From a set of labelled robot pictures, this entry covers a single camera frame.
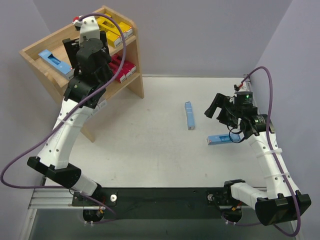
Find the pink toothpaste box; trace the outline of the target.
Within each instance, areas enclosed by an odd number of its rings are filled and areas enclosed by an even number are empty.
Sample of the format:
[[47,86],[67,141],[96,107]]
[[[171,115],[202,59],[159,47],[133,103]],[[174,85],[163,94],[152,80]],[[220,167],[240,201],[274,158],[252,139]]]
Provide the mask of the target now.
[[[111,57],[111,59],[112,61],[109,65],[113,70],[113,73],[115,74],[120,68],[122,57],[115,54]],[[136,71],[136,66],[133,63],[125,60],[120,70],[120,73],[118,74],[116,79],[118,82],[122,83],[124,80],[128,79],[135,71]]]
[[[116,75],[116,73],[117,73],[118,70],[119,70],[119,66],[116,65],[116,64],[114,64],[114,63],[112,63],[112,62],[110,62],[110,63],[109,63],[109,67],[111,68],[113,74]],[[122,70],[120,70],[120,72],[119,72],[119,73],[117,74],[117,76],[116,76],[116,80],[117,80],[119,83],[122,83],[122,82],[124,82],[126,79],[127,79],[127,77],[126,77],[125,73],[124,73]]]
[[131,63],[127,60],[124,60],[124,63],[123,63],[121,70],[124,72],[124,74],[128,78],[130,75],[132,75],[133,73],[136,72],[137,67],[133,63]]

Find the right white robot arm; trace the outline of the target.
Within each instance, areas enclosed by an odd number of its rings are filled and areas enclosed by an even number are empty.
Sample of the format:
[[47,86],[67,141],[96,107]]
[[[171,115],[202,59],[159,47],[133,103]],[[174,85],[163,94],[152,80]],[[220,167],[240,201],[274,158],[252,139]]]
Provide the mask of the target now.
[[258,113],[251,91],[238,91],[234,96],[217,93],[205,116],[212,118],[217,108],[221,109],[217,120],[231,131],[237,129],[243,134],[242,142],[248,141],[266,184],[263,192],[242,179],[226,181],[221,192],[223,201],[250,206],[264,226],[298,220],[312,201],[292,180],[269,115]]

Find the silver toothpaste box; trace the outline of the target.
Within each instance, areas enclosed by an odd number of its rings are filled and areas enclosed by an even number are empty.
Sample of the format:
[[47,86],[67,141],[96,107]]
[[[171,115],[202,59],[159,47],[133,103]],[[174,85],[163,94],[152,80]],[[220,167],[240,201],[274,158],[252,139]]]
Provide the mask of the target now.
[[92,116],[94,116],[96,113],[98,113],[99,110],[100,110],[100,108],[99,108],[99,107],[96,107],[96,108],[93,110],[93,112],[92,112]]
[[103,109],[106,105],[107,105],[107,100],[103,100],[98,104],[100,109]]

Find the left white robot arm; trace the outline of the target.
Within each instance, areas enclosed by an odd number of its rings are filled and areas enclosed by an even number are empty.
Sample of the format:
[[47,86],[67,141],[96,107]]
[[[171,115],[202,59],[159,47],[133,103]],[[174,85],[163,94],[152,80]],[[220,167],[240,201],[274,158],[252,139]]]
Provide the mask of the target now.
[[102,199],[101,185],[85,176],[80,168],[69,162],[69,158],[84,123],[106,90],[101,90],[76,110],[74,108],[113,77],[105,33],[100,31],[97,37],[85,37],[72,56],[75,58],[74,75],[64,92],[59,117],[54,125],[59,129],[37,156],[28,159],[27,165],[65,188],[84,193],[83,199],[95,206]]

